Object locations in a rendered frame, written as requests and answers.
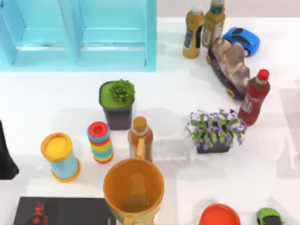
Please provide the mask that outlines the orange bottle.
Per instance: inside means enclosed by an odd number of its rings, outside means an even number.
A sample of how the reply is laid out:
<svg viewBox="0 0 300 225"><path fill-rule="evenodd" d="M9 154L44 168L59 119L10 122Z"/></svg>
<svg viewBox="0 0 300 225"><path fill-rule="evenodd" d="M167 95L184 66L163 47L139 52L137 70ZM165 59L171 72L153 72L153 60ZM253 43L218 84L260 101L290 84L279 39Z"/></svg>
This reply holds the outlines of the orange bottle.
<svg viewBox="0 0 300 225"><path fill-rule="evenodd" d="M144 159L152 162L152 142L153 132L148 126L146 118L138 116L133 120L133 124L128 131L129 157L135 158L137 146L140 139L144 140Z"/></svg>

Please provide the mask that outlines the green plant black pot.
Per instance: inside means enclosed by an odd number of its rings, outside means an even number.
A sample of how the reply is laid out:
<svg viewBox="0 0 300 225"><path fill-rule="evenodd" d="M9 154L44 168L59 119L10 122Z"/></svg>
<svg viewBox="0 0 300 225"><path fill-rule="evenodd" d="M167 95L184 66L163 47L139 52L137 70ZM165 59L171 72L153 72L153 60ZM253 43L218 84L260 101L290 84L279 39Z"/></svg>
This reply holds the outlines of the green plant black pot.
<svg viewBox="0 0 300 225"><path fill-rule="evenodd" d="M129 80L108 81L99 89L99 104L111 130L128 130L132 124L135 87Z"/></svg>

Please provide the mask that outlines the stack of coloured rings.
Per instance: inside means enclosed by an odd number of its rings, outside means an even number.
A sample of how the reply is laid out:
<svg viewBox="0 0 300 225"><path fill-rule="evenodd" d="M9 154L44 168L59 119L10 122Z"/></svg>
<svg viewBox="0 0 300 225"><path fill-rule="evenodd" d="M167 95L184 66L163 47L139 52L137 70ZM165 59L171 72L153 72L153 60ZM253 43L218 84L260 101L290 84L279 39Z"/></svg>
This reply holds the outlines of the stack of coloured rings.
<svg viewBox="0 0 300 225"><path fill-rule="evenodd" d="M96 121L87 129L87 136L95 161L106 164L113 158L111 130L105 122Z"/></svg>

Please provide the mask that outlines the purple flower plant pot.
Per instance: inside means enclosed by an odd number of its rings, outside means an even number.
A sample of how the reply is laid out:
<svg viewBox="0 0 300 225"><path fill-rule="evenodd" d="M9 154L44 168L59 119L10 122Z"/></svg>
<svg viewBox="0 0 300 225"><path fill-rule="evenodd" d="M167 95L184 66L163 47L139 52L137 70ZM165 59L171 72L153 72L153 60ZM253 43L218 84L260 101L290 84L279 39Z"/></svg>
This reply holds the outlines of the purple flower plant pot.
<svg viewBox="0 0 300 225"><path fill-rule="evenodd" d="M224 109L191 112L185 125L185 132L198 154L228 152L234 140L242 145L246 130L246 124L237 117L235 110L227 112Z"/></svg>

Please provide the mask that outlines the light blue rack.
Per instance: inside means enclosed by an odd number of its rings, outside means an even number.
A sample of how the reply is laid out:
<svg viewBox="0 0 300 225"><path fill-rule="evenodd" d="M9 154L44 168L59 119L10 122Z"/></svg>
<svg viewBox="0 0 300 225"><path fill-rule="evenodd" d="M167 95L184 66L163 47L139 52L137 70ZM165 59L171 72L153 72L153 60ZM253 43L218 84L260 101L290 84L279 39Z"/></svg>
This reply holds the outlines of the light blue rack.
<svg viewBox="0 0 300 225"><path fill-rule="evenodd" d="M157 0L0 0L0 71L153 71Z"/></svg>

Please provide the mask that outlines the white-capped yellow bottle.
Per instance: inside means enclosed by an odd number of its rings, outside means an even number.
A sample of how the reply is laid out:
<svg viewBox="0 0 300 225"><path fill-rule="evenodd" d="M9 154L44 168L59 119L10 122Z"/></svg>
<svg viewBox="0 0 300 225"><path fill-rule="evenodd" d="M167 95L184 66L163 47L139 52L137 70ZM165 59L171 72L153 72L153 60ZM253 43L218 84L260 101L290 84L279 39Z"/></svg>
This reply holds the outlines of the white-capped yellow bottle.
<svg viewBox="0 0 300 225"><path fill-rule="evenodd" d="M188 59L195 59L199 56L204 19L202 0L192 0L191 10L186 15L187 29L182 52Z"/></svg>

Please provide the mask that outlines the brown rock toy car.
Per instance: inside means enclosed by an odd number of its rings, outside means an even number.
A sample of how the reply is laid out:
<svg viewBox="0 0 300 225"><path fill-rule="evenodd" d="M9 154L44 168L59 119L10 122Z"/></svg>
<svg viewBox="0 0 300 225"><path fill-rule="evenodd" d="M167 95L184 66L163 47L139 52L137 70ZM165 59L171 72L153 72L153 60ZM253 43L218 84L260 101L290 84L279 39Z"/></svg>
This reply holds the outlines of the brown rock toy car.
<svg viewBox="0 0 300 225"><path fill-rule="evenodd" d="M217 38L207 51L207 63L227 88L230 98L243 101L250 80L250 70L245 65L244 48L239 43Z"/></svg>

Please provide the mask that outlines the yellow and blue can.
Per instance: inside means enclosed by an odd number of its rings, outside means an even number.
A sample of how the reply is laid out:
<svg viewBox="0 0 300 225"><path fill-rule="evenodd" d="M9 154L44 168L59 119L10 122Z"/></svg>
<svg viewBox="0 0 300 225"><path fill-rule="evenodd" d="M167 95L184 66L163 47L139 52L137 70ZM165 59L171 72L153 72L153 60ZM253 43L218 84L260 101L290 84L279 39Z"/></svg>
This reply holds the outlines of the yellow and blue can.
<svg viewBox="0 0 300 225"><path fill-rule="evenodd" d="M73 144L65 133L53 133L48 135L41 143L41 153L50 163L54 178L67 183L75 180L81 166L73 154Z"/></svg>

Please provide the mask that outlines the red bottle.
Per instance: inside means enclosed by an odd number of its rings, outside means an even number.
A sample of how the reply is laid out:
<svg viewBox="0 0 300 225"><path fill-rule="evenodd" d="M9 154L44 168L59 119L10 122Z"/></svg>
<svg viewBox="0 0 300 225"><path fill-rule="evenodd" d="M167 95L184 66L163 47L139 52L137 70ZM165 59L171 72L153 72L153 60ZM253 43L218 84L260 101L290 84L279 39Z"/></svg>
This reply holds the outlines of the red bottle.
<svg viewBox="0 0 300 225"><path fill-rule="evenodd" d="M255 124L258 119L262 103L270 91L269 71L261 69L257 76L250 79L247 91L241 103L238 118L248 127Z"/></svg>

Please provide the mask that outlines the green-labelled yellow bottle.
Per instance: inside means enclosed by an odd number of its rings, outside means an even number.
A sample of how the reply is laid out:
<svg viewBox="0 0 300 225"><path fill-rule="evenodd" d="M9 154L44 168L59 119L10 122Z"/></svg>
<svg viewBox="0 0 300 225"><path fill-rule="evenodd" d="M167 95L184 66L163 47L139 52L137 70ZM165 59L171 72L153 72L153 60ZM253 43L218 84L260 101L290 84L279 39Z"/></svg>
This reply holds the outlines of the green-labelled yellow bottle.
<svg viewBox="0 0 300 225"><path fill-rule="evenodd" d="M212 43L221 37L225 23L224 4L225 0L211 0L202 32L202 45L206 48L210 48Z"/></svg>

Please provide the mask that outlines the blue toy car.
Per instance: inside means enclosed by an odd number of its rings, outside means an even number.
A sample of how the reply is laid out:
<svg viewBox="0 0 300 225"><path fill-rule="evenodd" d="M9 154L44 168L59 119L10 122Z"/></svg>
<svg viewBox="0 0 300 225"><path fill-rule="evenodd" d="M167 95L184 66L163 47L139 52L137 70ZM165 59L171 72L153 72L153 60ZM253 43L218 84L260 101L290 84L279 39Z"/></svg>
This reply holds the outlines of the blue toy car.
<svg viewBox="0 0 300 225"><path fill-rule="evenodd" d="M244 48L246 57L256 54L260 46L260 39L254 33L244 28L230 28L222 37L231 44L240 43Z"/></svg>

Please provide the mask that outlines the black book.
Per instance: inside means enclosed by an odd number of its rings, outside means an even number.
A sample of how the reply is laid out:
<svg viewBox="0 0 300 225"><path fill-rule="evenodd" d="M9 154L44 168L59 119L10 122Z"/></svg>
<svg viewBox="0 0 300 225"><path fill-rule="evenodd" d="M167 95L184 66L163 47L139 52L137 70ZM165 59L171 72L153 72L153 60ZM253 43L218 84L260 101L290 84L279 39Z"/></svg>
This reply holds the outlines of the black book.
<svg viewBox="0 0 300 225"><path fill-rule="evenodd" d="M104 198L21 197L13 225L116 225Z"/></svg>

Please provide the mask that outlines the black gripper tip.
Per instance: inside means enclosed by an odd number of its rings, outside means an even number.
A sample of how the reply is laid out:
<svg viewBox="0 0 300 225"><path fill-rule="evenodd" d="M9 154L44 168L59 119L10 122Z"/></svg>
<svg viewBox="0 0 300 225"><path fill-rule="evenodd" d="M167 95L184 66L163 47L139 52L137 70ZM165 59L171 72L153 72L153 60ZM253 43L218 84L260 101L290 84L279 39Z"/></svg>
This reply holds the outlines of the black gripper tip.
<svg viewBox="0 0 300 225"><path fill-rule="evenodd" d="M18 173L19 168L9 154L0 120L0 180L12 180Z"/></svg>

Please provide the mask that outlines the green toy car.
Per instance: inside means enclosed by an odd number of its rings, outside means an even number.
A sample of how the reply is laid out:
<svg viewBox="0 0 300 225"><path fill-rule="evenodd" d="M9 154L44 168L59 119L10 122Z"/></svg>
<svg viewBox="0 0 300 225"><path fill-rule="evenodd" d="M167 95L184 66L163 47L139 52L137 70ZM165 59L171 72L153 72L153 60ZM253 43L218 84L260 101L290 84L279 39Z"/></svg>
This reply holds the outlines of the green toy car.
<svg viewBox="0 0 300 225"><path fill-rule="evenodd" d="M273 208L264 207L257 211L258 225L284 225L280 214Z"/></svg>

